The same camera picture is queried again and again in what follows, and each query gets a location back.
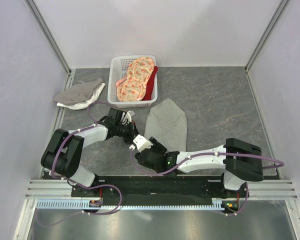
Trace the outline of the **white cloth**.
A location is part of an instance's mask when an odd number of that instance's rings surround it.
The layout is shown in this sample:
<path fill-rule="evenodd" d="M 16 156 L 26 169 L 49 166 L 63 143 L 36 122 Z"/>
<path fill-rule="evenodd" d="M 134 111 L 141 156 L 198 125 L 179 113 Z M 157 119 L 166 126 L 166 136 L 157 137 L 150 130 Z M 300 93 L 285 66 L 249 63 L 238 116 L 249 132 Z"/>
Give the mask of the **white cloth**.
<path fill-rule="evenodd" d="M 98 100 L 98 98 L 100 97 L 104 87 L 106 86 L 105 83 L 102 83 L 94 92 L 93 95 L 91 96 L 90 99 L 77 103 L 77 104 L 73 104 L 73 105 L 64 105 L 61 103 L 56 103 L 56 105 L 58 107 L 62 107 L 62 108 L 66 108 L 66 109 L 70 109 L 70 110 L 83 110 L 86 109 L 90 104 L 96 102 Z"/>

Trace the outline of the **white perforated plastic basket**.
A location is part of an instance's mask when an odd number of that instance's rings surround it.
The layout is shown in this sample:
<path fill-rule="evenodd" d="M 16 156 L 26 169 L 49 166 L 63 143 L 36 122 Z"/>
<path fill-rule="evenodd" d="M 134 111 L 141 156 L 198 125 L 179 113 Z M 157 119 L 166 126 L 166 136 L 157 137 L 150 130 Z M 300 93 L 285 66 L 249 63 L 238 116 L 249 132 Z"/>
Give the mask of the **white perforated plastic basket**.
<path fill-rule="evenodd" d="M 127 55 L 127 56 L 118 56 L 112 59 L 109 72 L 108 80 L 108 93 L 107 100 L 110 104 L 115 105 L 117 108 L 142 108 L 151 106 L 158 99 L 158 81 L 157 73 L 154 78 L 154 87 L 151 95 L 151 100 L 146 101 L 131 101 L 131 102 L 121 102 L 117 98 L 117 81 L 121 80 L 126 76 L 128 65 L 135 59 L 139 57 L 151 57 L 154 59 L 155 66 L 156 59 L 151 55 Z"/>

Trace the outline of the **grey cloth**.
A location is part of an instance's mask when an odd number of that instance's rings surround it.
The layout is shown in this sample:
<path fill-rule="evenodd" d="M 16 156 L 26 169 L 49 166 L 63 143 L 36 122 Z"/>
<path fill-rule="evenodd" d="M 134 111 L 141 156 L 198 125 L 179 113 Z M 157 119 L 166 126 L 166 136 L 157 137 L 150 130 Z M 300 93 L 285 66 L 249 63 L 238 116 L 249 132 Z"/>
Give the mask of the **grey cloth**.
<path fill-rule="evenodd" d="M 103 83 L 101 78 L 95 81 L 75 84 L 56 95 L 52 101 L 63 105 L 74 105 L 89 100 L 94 91 Z"/>

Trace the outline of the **floral mesh laundry bag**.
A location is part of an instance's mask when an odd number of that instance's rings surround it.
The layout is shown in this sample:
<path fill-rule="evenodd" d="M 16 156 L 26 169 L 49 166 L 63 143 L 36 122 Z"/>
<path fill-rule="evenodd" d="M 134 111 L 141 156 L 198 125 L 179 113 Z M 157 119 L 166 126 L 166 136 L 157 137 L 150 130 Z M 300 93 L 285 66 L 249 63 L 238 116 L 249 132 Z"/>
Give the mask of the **floral mesh laundry bag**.
<path fill-rule="evenodd" d="M 155 69 L 152 57 L 142 56 L 133 60 L 125 77 L 116 82 L 117 99 L 120 102 L 141 101 L 147 92 L 147 85 Z"/>

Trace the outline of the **red cloth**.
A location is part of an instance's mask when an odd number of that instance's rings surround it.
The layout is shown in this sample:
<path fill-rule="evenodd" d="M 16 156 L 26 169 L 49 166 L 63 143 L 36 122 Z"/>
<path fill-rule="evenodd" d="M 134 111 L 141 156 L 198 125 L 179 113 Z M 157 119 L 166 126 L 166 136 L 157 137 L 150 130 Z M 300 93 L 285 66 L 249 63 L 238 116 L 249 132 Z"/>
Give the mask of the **red cloth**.
<path fill-rule="evenodd" d="M 158 67 L 155 66 L 153 69 L 153 72 L 147 82 L 146 92 L 145 92 L 145 95 L 144 95 L 144 98 L 142 99 L 142 101 L 150 101 L 152 99 L 152 93 L 153 93 L 153 89 L 154 89 L 155 77 L 156 77 L 157 72 L 158 72 Z"/>

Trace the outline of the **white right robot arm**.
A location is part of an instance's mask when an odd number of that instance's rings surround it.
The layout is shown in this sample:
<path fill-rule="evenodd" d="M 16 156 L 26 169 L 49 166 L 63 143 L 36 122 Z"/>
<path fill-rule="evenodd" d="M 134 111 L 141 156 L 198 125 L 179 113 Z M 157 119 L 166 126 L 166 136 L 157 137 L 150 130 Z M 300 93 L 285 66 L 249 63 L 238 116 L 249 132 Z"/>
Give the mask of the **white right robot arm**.
<path fill-rule="evenodd" d="M 156 176 L 187 174 L 199 170 L 223 170 L 219 191 L 232 196 L 245 182 L 264 180 L 260 147 L 236 138 L 228 138 L 224 145 L 199 151 L 168 151 L 155 138 L 147 140 L 137 135 L 130 146 L 136 150 L 137 163 L 153 170 Z"/>

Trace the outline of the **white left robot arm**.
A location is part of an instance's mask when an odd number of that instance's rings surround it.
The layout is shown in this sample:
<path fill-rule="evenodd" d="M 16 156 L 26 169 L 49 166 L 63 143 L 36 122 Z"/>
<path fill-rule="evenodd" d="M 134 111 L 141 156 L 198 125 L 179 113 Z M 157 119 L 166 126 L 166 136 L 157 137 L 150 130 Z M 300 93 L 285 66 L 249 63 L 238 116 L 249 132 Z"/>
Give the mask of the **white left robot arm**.
<path fill-rule="evenodd" d="M 82 191 L 89 197 L 96 196 L 100 191 L 98 176 L 81 166 L 82 151 L 113 137 L 120 137 L 131 145 L 139 134 L 133 115 L 132 110 L 110 108 L 106 116 L 90 126 L 71 131 L 55 130 L 41 157 L 41 166 L 50 170 L 53 178 L 65 177 L 82 185 Z"/>

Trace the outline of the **grey-green cloth napkin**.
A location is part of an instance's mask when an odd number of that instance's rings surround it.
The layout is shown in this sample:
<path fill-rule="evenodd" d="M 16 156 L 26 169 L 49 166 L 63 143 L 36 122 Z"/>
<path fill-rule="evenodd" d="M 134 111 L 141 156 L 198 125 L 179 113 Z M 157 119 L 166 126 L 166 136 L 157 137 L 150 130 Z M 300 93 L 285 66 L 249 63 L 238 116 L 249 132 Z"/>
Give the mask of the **grey-green cloth napkin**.
<path fill-rule="evenodd" d="M 146 139 L 155 138 L 169 152 L 184 152 L 187 133 L 187 115 L 170 98 L 150 109 L 144 131 Z"/>

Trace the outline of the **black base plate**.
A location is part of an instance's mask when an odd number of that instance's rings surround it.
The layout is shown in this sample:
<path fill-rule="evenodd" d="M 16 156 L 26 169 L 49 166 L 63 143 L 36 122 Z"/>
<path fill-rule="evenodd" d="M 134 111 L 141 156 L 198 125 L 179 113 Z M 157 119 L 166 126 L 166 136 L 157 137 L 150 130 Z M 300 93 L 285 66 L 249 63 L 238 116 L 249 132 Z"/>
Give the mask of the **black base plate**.
<path fill-rule="evenodd" d="M 74 197 L 97 193 L 107 198 L 112 195 L 114 187 L 117 187 L 124 197 L 175 194 L 177 196 L 199 196 L 204 199 L 244 198 L 247 190 L 246 183 L 241 183 L 237 190 L 226 189 L 223 175 L 103 176 L 94 180 L 90 187 L 76 185 L 71 195 Z"/>

